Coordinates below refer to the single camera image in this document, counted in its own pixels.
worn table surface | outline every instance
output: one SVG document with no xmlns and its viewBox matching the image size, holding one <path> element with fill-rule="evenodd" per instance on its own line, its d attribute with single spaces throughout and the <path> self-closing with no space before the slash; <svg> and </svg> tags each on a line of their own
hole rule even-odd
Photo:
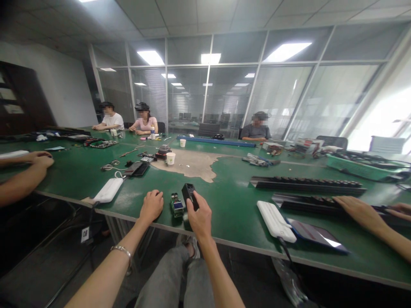
<svg viewBox="0 0 411 308">
<path fill-rule="evenodd" d="M 47 177 L 38 186 L 39 193 L 84 204 L 80 200 L 93 197 L 103 187 L 115 170 L 101 171 L 100 168 L 112 161 L 120 160 L 118 168 L 124 168 L 127 160 L 137 160 L 137 154 L 148 151 L 154 154 L 156 147 L 164 142 L 136 139 L 133 134 L 126 133 L 120 144 L 107 149 L 77 148 L 73 142 L 58 140 L 45 143 L 10 143 L 0 145 L 0 154 L 15 150 L 27 149 L 30 151 L 44 150 L 54 146 L 63 146 L 68 150 L 53 152 L 55 164 L 48 170 Z M 104 132 L 92 132 L 95 137 Z M 171 148 L 179 147 L 179 141 L 173 138 L 166 141 Z M 121 157 L 123 153 L 131 151 L 137 145 L 145 147 L 139 151 Z M 395 202 L 411 203 L 411 195 L 398 189 L 392 184 L 374 183 L 344 175 L 337 170 L 324 167 L 326 158 L 314 160 L 311 157 L 304 159 L 281 154 L 276 159 L 282 160 L 277 166 L 262 168 L 251 166 L 241 161 L 247 153 L 267 156 L 260 146 L 256 148 L 242 148 L 229 145 L 216 145 L 201 142 L 187 142 L 186 151 L 196 155 L 197 151 L 218 153 L 219 157 L 211 167 L 216 173 L 213 183 L 207 183 L 201 178 L 186 178 L 183 174 L 159 170 L 150 167 L 142 178 L 127 179 L 115 199 L 111 203 L 100 204 L 97 211 L 106 215 L 134 221 L 138 216 L 147 191 L 159 189 L 164 192 L 164 209 L 154 226 L 167 230 L 189 233 L 190 227 L 184 225 L 181 219 L 172 216 L 170 195 L 177 192 L 181 195 L 184 183 L 192 183 L 197 191 L 203 195 L 213 211 L 212 235 L 216 241 L 266 255 L 285 258 L 285 254 L 277 239 L 268 232 L 267 227 L 258 211 L 258 200 L 271 201 L 272 190 L 256 189 L 249 180 L 251 176 L 292 176 L 304 178 L 328 178 L 360 181 L 368 191 L 361 197 L 371 204 L 392 204 Z M 26 166 L 3 169 L 0 180 L 8 179 L 17 174 Z M 342 255 L 326 247 L 302 240 L 289 244 L 290 254 L 296 262 L 308 264 L 323 269 L 365 278 L 372 281 L 411 289 L 411 267 L 397 253 L 383 244 L 380 240 L 364 231 L 351 219 L 336 219 L 315 214 L 282 211 L 283 215 L 327 229 L 351 252 Z M 398 229 L 407 238 L 411 238 L 411 231 Z"/>
</svg>

person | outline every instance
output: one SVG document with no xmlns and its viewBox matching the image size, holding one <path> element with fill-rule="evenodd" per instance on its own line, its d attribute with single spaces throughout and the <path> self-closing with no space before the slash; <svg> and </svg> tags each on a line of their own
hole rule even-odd
<svg viewBox="0 0 411 308">
<path fill-rule="evenodd" d="M 196 237 L 181 237 L 183 245 L 169 250 L 142 288 L 136 307 L 178 307 L 183 266 L 188 265 L 185 307 L 244 307 L 211 237 L 211 209 L 197 192 L 199 209 L 187 199 L 190 225 Z M 140 217 L 117 247 L 134 254 L 148 226 L 163 210 L 163 193 L 153 190 L 144 198 Z M 197 240 L 204 259 L 199 258 Z M 125 251 L 112 249 L 66 307 L 112 307 L 129 266 Z"/>
<path fill-rule="evenodd" d="M 264 121 L 268 119 L 268 114 L 264 111 L 259 111 L 253 115 L 253 122 L 244 126 L 241 131 L 241 140 L 251 141 L 267 141 L 271 138 L 270 129 L 264 125 Z"/>
<path fill-rule="evenodd" d="M 138 135 L 145 135 L 151 133 L 151 125 L 154 125 L 155 133 L 158 133 L 157 119 L 150 114 L 150 107 L 141 102 L 136 105 L 139 118 L 132 126 L 128 128 L 130 132 L 136 132 Z"/>
<path fill-rule="evenodd" d="M 111 128 L 122 129 L 124 128 L 124 121 L 121 115 L 114 112 L 114 105 L 108 101 L 101 104 L 101 108 L 104 110 L 103 121 L 98 125 L 93 125 L 94 130 L 107 130 Z"/>
<path fill-rule="evenodd" d="M 361 226 L 397 251 L 411 263 L 411 240 L 391 229 L 367 203 L 351 196 L 334 197 L 344 210 Z M 411 205 L 398 203 L 386 210 L 390 214 L 411 221 Z"/>
<path fill-rule="evenodd" d="M 27 197 L 46 177 L 47 169 L 54 160 L 49 152 L 31 152 L 20 157 L 0 159 L 0 168 L 22 163 L 31 163 L 31 166 L 0 185 L 0 208 Z"/>
</svg>

pink shirt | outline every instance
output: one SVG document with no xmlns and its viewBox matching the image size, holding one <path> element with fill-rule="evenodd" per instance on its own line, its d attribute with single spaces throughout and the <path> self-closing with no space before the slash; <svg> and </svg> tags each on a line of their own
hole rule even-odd
<svg viewBox="0 0 411 308">
<path fill-rule="evenodd" d="M 142 131 L 148 131 L 151 130 L 151 125 L 154 123 L 157 123 L 157 119 L 155 117 L 149 118 L 147 125 L 143 124 L 143 118 L 138 118 L 137 121 L 134 122 L 134 124 L 131 126 L 132 128 L 137 128 L 138 126 L 140 127 L 140 130 Z"/>
</svg>

ceiling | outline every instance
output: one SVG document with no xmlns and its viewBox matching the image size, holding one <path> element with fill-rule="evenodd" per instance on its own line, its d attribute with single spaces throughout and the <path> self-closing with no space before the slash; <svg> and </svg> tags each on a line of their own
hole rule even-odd
<svg viewBox="0 0 411 308">
<path fill-rule="evenodd" d="M 1 39 L 87 59 L 88 42 L 411 20 L 411 0 L 14 0 Z"/>
</svg>

hand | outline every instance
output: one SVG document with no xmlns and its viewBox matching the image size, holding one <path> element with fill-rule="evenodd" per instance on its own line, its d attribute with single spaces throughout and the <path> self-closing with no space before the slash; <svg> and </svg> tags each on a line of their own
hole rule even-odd
<svg viewBox="0 0 411 308">
<path fill-rule="evenodd" d="M 397 203 L 396 205 L 391 205 L 386 211 L 390 214 L 403 218 L 405 220 L 411 221 L 411 205 L 406 203 Z"/>
<path fill-rule="evenodd" d="M 144 197 L 143 207 L 140 211 L 140 218 L 142 221 L 146 222 L 148 225 L 151 224 L 157 217 L 160 216 L 163 210 L 163 192 L 158 190 L 153 190 L 147 193 Z"/>
<path fill-rule="evenodd" d="M 187 212 L 190 226 L 198 240 L 202 240 L 207 237 L 211 237 L 211 209 L 207 204 L 207 201 L 194 191 L 194 196 L 197 199 L 199 209 L 194 211 L 193 203 L 190 199 L 187 199 Z"/>
<path fill-rule="evenodd" d="M 49 156 L 38 156 L 33 159 L 33 165 L 43 166 L 46 169 L 54 164 L 54 159 Z"/>
<path fill-rule="evenodd" d="M 367 203 L 351 196 L 333 197 L 344 210 L 361 226 L 375 235 L 384 232 L 388 225 L 382 220 L 380 215 Z"/>
<path fill-rule="evenodd" d="M 22 163 L 33 163 L 34 159 L 40 156 L 49 156 L 49 157 L 53 157 L 49 152 L 46 151 L 37 151 L 37 152 L 31 152 L 27 155 L 24 155 L 22 157 L 20 157 L 20 161 Z"/>
</svg>

